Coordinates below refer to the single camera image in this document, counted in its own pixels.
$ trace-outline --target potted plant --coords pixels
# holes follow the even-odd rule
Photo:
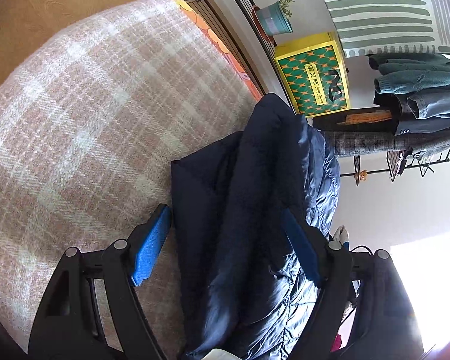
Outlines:
[[[267,35],[293,32],[288,19],[292,16],[290,4],[294,2],[294,0],[278,0],[268,7],[256,10],[257,18]]]

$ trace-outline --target striped curtain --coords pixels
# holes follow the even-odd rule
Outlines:
[[[450,0],[325,0],[346,56],[450,54]]]

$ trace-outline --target blue plant pot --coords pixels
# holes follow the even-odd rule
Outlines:
[[[278,2],[258,10],[257,18],[269,36],[293,32]]]

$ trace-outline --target beige plaid blanket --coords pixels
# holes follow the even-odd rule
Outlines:
[[[128,236],[170,203],[170,161],[243,128],[254,104],[176,0],[89,17],[15,69],[0,87],[0,321],[22,348],[65,249]],[[174,358],[183,334],[173,232],[137,293]]]

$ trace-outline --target navy blue jacket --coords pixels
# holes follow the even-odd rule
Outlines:
[[[243,132],[172,163],[184,360],[215,347],[242,359],[287,358],[318,291],[280,213],[295,207],[327,237],[339,180],[332,148],[274,94]]]

